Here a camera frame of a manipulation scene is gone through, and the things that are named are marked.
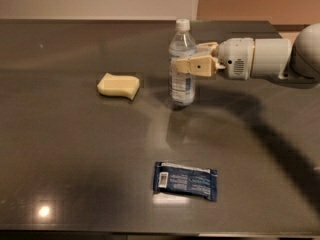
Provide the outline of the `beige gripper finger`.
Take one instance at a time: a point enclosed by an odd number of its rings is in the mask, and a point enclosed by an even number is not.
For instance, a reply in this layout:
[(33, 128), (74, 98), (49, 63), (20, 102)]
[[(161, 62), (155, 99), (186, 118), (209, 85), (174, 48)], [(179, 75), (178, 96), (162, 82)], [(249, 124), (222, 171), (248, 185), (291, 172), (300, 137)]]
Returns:
[(211, 55), (180, 58), (174, 61), (174, 66), (179, 73), (191, 74), (201, 77), (211, 77), (225, 66)]
[(217, 47), (218, 47), (217, 42), (199, 43), (197, 45), (197, 52), (204, 53), (204, 54), (210, 54), (210, 55), (214, 56)]

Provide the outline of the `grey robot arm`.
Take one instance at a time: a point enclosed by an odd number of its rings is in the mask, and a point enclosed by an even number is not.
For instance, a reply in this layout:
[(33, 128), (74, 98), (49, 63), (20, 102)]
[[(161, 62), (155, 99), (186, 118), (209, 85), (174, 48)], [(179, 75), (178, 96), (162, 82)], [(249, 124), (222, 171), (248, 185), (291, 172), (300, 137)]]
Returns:
[(179, 73), (210, 77), (221, 71), (227, 79), (265, 79), (295, 88), (320, 82), (320, 24), (303, 29), (294, 41), (284, 38), (231, 38), (202, 43), (199, 51), (175, 59)]

